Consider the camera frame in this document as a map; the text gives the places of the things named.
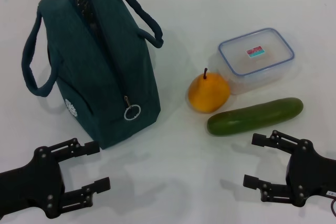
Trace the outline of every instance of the container lid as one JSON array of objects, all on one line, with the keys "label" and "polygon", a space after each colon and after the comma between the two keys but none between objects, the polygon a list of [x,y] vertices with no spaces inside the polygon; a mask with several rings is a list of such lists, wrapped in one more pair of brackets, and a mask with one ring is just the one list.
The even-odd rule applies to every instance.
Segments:
[{"label": "container lid", "polygon": [[218,46],[231,71],[240,77],[294,59],[294,52],[273,28],[264,28],[222,42]]}]

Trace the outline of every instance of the cucumber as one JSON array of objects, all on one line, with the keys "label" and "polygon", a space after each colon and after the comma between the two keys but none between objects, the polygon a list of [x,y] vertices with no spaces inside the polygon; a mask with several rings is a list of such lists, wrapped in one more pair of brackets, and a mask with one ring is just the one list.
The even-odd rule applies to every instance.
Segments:
[{"label": "cucumber", "polygon": [[207,128],[216,136],[232,135],[287,121],[302,110],[300,99],[284,98],[213,115],[208,119]]}]

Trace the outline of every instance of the white emblem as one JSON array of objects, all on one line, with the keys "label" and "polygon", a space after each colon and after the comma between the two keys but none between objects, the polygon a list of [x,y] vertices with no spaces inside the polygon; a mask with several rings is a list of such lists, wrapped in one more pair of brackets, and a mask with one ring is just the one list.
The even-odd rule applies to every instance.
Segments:
[{"label": "white emblem", "polygon": [[75,109],[75,107],[71,104],[71,102],[69,102],[68,99],[65,99],[65,105],[67,106],[68,110],[70,111],[70,113],[74,116],[77,117],[77,111]]}]

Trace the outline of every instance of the bag handle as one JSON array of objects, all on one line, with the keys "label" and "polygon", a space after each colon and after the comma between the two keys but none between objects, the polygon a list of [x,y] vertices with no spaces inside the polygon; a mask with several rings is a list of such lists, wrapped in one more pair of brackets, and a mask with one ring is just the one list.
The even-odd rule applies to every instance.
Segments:
[{"label": "bag handle", "polygon": [[126,0],[126,2],[134,9],[134,11],[146,22],[155,34],[155,38],[145,30],[139,29],[139,35],[148,40],[154,47],[161,48],[163,45],[162,30],[158,23],[146,13],[137,0]]},{"label": "bag handle", "polygon": [[26,45],[23,49],[21,67],[22,67],[23,77],[25,79],[25,82],[26,82],[26,85],[29,91],[36,96],[47,97],[50,94],[56,82],[56,79],[58,77],[60,59],[59,57],[52,57],[51,62],[50,62],[50,65],[51,65],[50,77],[48,81],[42,87],[38,88],[35,78],[33,76],[33,72],[30,68],[30,64],[33,60],[35,46],[36,46],[36,38],[37,38],[37,34],[41,26],[41,20],[42,20],[42,14],[39,10],[37,10],[35,24],[33,26],[32,31],[30,32]]}]

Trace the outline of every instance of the pear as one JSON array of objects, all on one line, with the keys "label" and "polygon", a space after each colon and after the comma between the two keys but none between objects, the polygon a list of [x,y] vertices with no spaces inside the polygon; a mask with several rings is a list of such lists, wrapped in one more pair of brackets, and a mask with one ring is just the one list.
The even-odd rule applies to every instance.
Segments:
[{"label": "pear", "polygon": [[188,99],[196,111],[212,113],[227,101],[230,87],[219,73],[207,73],[207,70],[190,84]]}]

